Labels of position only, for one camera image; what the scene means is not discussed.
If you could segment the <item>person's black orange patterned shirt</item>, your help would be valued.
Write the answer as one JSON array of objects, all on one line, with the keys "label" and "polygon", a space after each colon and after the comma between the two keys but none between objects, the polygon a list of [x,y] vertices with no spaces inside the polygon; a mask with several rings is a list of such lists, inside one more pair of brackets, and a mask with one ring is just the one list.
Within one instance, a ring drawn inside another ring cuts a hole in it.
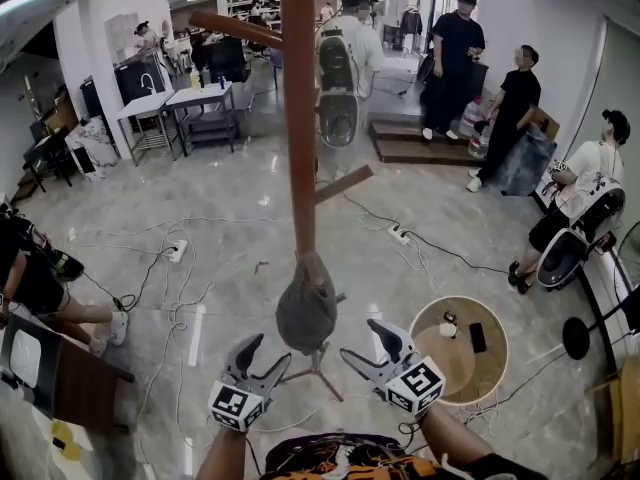
[{"label": "person's black orange patterned shirt", "polygon": [[266,456],[259,480],[549,480],[495,453],[454,467],[406,453],[372,434],[326,433],[287,439]]}]

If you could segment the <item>person's left forearm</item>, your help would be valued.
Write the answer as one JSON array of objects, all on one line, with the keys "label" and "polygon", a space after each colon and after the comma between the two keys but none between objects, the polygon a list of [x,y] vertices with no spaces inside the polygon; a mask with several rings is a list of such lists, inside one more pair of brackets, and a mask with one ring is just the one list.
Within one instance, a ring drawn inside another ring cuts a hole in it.
[{"label": "person's left forearm", "polygon": [[246,435],[222,427],[216,435],[195,480],[243,480]]}]

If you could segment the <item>white black backpack rig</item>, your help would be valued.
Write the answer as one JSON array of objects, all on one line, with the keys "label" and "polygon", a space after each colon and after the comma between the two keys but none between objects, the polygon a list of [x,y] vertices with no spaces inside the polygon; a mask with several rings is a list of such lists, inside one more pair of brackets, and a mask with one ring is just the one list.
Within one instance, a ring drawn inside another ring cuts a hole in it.
[{"label": "white black backpack rig", "polygon": [[558,210],[578,203],[580,211],[569,218],[542,253],[536,271],[537,282],[551,291],[566,284],[588,259],[598,242],[613,230],[624,209],[623,186],[611,177],[597,176],[587,188],[577,189]]},{"label": "white black backpack rig", "polygon": [[328,147],[343,148],[354,140],[357,131],[358,98],[353,56],[341,29],[321,32],[317,60],[320,135]]}]

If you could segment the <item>grey blue plastic bag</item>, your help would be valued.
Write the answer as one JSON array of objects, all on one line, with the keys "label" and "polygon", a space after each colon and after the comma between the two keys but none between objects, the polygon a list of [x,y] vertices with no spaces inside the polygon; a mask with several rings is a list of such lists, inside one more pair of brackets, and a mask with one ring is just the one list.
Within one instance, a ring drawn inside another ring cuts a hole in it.
[{"label": "grey blue plastic bag", "polygon": [[498,172],[498,188],[504,196],[529,196],[538,186],[556,149],[537,125],[530,125],[511,149]]}]

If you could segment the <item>dark wooden platform step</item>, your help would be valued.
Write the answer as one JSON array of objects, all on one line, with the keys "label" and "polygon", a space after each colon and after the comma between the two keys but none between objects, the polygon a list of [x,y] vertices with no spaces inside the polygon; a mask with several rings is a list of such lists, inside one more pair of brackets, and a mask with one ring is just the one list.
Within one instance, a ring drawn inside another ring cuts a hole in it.
[{"label": "dark wooden platform step", "polygon": [[369,137],[382,163],[479,167],[483,162],[469,153],[468,139],[435,134],[426,141],[420,127],[410,123],[372,120]]}]

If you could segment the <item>grey cloth garment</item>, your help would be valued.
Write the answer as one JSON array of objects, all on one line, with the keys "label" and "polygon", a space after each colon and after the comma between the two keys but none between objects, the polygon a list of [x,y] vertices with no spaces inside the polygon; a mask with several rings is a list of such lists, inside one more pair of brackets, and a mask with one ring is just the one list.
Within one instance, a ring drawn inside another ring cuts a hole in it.
[{"label": "grey cloth garment", "polygon": [[284,343],[305,356],[319,350],[333,333],[337,294],[316,252],[298,257],[293,279],[280,297],[275,316]]}]

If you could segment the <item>black floor stand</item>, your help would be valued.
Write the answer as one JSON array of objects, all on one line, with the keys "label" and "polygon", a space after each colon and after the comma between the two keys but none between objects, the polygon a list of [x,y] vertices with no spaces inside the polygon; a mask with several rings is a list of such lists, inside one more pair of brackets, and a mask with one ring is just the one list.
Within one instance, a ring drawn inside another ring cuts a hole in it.
[{"label": "black floor stand", "polygon": [[574,360],[584,358],[590,348],[590,333],[616,315],[622,313],[626,319],[629,335],[640,335],[640,286],[632,291],[609,312],[596,318],[596,322],[587,326],[580,318],[571,317],[562,329],[562,344],[568,356]]}]

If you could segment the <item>marble pattern block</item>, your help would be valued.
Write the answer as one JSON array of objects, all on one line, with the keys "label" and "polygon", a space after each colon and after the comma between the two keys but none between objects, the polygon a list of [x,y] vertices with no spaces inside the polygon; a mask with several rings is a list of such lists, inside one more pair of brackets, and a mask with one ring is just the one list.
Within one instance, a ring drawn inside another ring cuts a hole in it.
[{"label": "marble pattern block", "polygon": [[65,143],[85,179],[103,180],[116,167],[119,157],[101,116],[81,121]]}]

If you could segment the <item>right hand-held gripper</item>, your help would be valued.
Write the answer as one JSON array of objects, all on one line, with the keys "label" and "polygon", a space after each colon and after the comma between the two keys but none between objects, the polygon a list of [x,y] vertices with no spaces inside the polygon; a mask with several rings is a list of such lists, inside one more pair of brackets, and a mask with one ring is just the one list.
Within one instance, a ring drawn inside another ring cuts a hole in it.
[{"label": "right hand-held gripper", "polygon": [[[416,352],[409,333],[385,320],[370,318],[367,325],[375,333],[392,363],[403,363]],[[339,350],[342,360],[366,381],[384,401],[412,415],[423,414],[438,400],[445,388],[445,376],[431,357],[405,367],[388,379],[388,362],[374,363],[346,348]]]}]

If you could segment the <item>dark wooden sink cabinet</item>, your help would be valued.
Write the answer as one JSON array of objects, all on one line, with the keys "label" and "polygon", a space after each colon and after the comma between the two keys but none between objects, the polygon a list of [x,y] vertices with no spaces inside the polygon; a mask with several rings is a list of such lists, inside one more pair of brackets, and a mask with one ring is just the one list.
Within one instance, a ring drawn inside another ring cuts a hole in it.
[{"label": "dark wooden sink cabinet", "polygon": [[[23,384],[10,369],[15,333],[23,330],[42,347],[37,386]],[[45,416],[101,434],[127,434],[128,425],[116,420],[114,407],[120,381],[135,377],[117,368],[49,328],[22,318],[9,317],[0,348],[0,381]]]}]

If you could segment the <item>brown wooden coat rack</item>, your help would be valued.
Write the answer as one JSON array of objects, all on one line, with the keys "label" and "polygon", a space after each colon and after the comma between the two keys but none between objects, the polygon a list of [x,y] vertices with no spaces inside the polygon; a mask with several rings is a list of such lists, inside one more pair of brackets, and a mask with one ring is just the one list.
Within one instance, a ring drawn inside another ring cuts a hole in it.
[{"label": "brown wooden coat rack", "polygon": [[[242,22],[222,14],[195,11],[189,23],[203,29],[246,39],[275,48],[284,57],[284,105],[289,151],[291,204],[296,241],[296,264],[300,255],[316,252],[316,206],[373,175],[367,165],[347,174],[327,186],[316,185],[316,133],[314,45],[315,0],[281,0],[282,28],[270,31],[258,25]],[[311,367],[306,371],[283,377],[292,381],[317,376],[337,401],[344,397],[321,371],[326,344],[310,355]]]}]

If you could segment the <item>person's right forearm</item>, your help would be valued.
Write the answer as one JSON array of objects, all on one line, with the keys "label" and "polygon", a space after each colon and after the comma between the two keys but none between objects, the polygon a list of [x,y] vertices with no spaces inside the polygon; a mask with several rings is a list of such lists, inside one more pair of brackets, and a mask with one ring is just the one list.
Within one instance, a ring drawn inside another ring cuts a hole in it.
[{"label": "person's right forearm", "polygon": [[435,458],[447,455],[455,467],[466,467],[493,453],[491,446],[449,413],[446,406],[434,402],[422,415],[420,430]]}]

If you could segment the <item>white wash basin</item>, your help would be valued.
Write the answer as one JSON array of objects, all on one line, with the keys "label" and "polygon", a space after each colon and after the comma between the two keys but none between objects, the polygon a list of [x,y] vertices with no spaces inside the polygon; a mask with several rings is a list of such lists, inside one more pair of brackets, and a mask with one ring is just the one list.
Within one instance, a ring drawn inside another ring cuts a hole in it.
[{"label": "white wash basin", "polygon": [[42,347],[40,341],[19,329],[13,339],[10,354],[12,373],[26,386],[37,386]]}]

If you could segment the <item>metal sink table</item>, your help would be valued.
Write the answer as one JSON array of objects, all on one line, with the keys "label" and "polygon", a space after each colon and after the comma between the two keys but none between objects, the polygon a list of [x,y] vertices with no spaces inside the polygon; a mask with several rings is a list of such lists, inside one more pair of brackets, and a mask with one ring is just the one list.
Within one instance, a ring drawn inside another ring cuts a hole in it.
[{"label": "metal sink table", "polygon": [[[132,161],[138,165],[143,156],[151,150],[164,149],[169,152],[173,161],[177,159],[174,142],[177,135],[170,134],[166,103],[175,95],[174,89],[153,93],[148,96],[131,100],[118,114],[117,123],[123,134],[125,144]],[[154,118],[156,121],[155,132],[147,132],[143,129],[140,120]],[[125,124],[134,119],[138,127],[138,133],[127,132]]]}]

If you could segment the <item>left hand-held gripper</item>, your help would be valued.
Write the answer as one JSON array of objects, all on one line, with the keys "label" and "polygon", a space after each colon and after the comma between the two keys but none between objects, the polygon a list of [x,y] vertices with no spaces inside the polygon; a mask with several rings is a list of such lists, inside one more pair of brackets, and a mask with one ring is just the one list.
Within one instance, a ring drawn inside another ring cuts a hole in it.
[{"label": "left hand-held gripper", "polygon": [[238,342],[228,353],[223,374],[213,384],[208,404],[214,420],[238,432],[247,432],[266,412],[272,390],[290,367],[292,354],[276,360],[261,376],[249,375],[254,355],[264,339],[259,333]]}]

